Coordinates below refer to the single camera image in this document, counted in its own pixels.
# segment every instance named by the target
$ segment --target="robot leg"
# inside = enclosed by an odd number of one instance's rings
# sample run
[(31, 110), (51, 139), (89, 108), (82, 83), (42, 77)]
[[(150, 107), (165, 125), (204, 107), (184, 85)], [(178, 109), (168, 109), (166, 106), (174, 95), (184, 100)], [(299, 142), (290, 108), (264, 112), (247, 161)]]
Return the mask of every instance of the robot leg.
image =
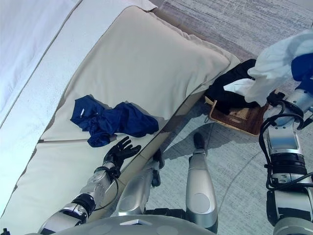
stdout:
[(196, 150), (189, 159), (186, 213), (189, 221), (216, 233), (218, 227), (217, 203), (209, 174), (200, 133), (194, 135)]
[(163, 166), (164, 161), (158, 150), (147, 165), (127, 183), (116, 207), (119, 216), (144, 213), (150, 186), (160, 185), (159, 169)]

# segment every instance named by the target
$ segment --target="floor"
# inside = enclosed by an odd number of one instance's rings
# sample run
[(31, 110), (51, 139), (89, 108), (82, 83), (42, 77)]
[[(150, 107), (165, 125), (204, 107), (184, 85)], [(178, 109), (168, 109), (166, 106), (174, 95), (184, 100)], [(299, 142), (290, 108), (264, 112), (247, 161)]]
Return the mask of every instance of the floor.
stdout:
[[(313, 24), (313, 1), (305, 0), (151, 0), (160, 9), (241, 60)], [(280, 90), (290, 94), (296, 83)], [(205, 137), (210, 174), (219, 208), (219, 235), (271, 235), (266, 214), (265, 157), (256, 137), (207, 121), (201, 99), (162, 144), (162, 184), (151, 189), (147, 209), (185, 209), (188, 158), (193, 134)], [(309, 172), (313, 170), (313, 125), (299, 134)]]

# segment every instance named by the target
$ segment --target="brown basket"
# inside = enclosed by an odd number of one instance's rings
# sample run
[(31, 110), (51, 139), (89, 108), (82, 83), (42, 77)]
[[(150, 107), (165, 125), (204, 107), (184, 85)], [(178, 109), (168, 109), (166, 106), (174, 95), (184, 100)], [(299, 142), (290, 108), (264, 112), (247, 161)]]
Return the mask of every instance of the brown basket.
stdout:
[(263, 115), (268, 109), (268, 104), (264, 107), (256, 108), (233, 108), (230, 109), (229, 115), (225, 115), (215, 108), (217, 104), (216, 100), (212, 102), (207, 97), (205, 97), (205, 100), (207, 103), (212, 105), (212, 109), (209, 114), (210, 119), (223, 126), (242, 131), (253, 136), (258, 136), (260, 134), (260, 127), (263, 123)]

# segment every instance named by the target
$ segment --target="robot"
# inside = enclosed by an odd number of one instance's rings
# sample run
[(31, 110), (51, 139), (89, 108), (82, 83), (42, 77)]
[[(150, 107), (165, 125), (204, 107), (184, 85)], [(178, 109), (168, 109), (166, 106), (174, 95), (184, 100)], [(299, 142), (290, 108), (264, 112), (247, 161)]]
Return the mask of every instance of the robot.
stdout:
[[(266, 187), (267, 215), (274, 235), (313, 235), (313, 182), (307, 173), (295, 128), (301, 130), (313, 122), (313, 77), (302, 81), (287, 99), (274, 95), (273, 106), (261, 126), (259, 142), (268, 171)], [(268, 151), (264, 141), (267, 136)], [(104, 157), (80, 194), (53, 214), (29, 235), (213, 235), (218, 228), (217, 203), (206, 163), (204, 141), (194, 135), (195, 151), (189, 158), (186, 211), (182, 209), (146, 210), (151, 185), (160, 185), (159, 170), (164, 160), (158, 151), (146, 166), (126, 185), (117, 204), (118, 216), (86, 223), (93, 211), (100, 210), (110, 185), (120, 176), (126, 158), (137, 154), (129, 137), (121, 140)], [(7, 229), (1, 235), (9, 235)]]

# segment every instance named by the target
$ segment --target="white cloth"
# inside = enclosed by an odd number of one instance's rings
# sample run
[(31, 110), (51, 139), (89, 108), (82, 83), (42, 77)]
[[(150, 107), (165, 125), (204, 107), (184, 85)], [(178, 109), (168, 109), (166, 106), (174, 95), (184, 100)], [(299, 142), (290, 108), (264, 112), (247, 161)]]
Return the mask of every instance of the white cloth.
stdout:
[(0, 129), (0, 215), (68, 82), (115, 18), (131, 5), (147, 11), (156, 7), (147, 0), (83, 0), (22, 90)]
[(1, 0), (0, 124), (78, 0)]
[(264, 49), (248, 74), (255, 78), (241, 79), (224, 86), (225, 91), (245, 97), (246, 102), (266, 104), (268, 95), (292, 77), (291, 62), (297, 56), (313, 52), (313, 30), (305, 30)]

